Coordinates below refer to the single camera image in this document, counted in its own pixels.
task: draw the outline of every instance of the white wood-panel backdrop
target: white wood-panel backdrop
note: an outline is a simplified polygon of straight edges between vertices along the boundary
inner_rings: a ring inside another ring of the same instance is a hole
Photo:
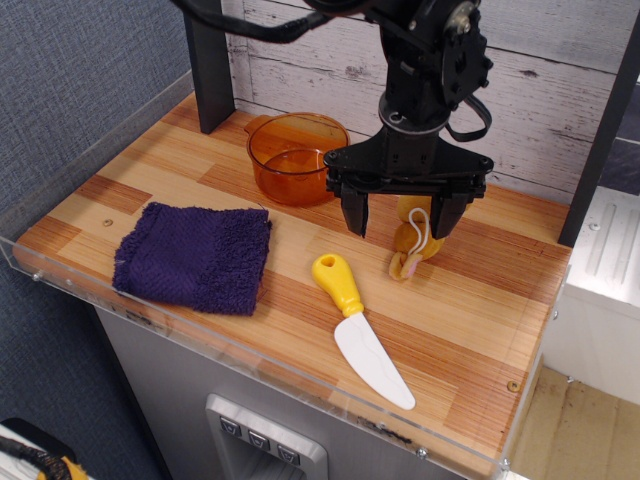
[[[640,0],[482,3],[495,66],[478,97],[493,125],[465,148],[494,160],[490,182],[570,203],[639,9]],[[224,0],[223,10],[264,25],[308,13],[302,0]],[[288,45],[227,38],[238,109],[322,113],[345,125],[353,142],[380,128],[387,65],[376,25],[337,18]],[[464,107],[451,123],[479,126]]]

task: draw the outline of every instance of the control panel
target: control panel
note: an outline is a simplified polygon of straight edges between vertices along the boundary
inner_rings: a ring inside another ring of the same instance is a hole
[[[328,480],[327,452],[314,440],[219,395],[206,413],[226,480]]]

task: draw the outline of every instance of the orange plastic pot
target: orange plastic pot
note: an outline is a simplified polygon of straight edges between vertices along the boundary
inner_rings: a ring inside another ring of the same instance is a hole
[[[349,145],[349,134],[335,120],[315,113],[262,115],[245,126],[255,181],[270,199],[292,206],[317,205],[327,192],[324,154]]]

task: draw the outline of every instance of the wooden countertop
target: wooden countertop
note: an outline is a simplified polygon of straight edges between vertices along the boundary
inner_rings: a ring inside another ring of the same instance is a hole
[[[26,232],[16,257],[178,341],[251,364],[278,388],[304,389],[406,448],[426,446],[431,458],[488,476],[486,459],[469,451],[500,460],[522,396],[507,384],[524,386],[569,260],[570,249],[556,243],[567,208],[490,186],[440,253],[398,283],[387,274],[400,224],[396,198],[370,197],[365,240],[347,231],[339,200],[312,208],[270,201],[245,150],[251,118],[236,112],[207,136],[188,97]],[[109,288],[115,250],[150,201],[270,211],[270,253],[253,317],[156,308]],[[340,312],[310,272],[327,252],[351,264],[365,314],[416,397],[414,410],[381,398],[341,356],[333,340]]]

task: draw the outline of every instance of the pot handle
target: pot handle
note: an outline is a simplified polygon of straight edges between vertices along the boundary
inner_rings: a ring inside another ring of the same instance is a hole
[[[247,132],[249,135],[253,135],[253,132],[255,132],[257,129],[259,129],[262,125],[267,123],[272,118],[273,117],[270,115],[260,115],[258,117],[255,117],[253,120],[251,120],[249,123],[247,123],[244,126],[244,131]]]

